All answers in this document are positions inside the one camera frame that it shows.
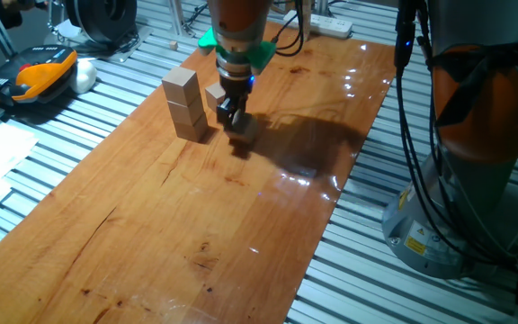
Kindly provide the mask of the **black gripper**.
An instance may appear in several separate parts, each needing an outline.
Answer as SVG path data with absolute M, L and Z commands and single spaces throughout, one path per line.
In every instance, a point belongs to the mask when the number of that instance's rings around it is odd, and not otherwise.
M 246 104 L 248 96 L 251 94 L 255 77 L 253 75 L 243 78 L 219 77 L 219 83 L 224 89 L 226 96 L 216 108 L 217 122 L 220 123 L 225 131 L 233 128 L 234 115 L 236 113 L 236 126 L 248 124 L 248 113 Z

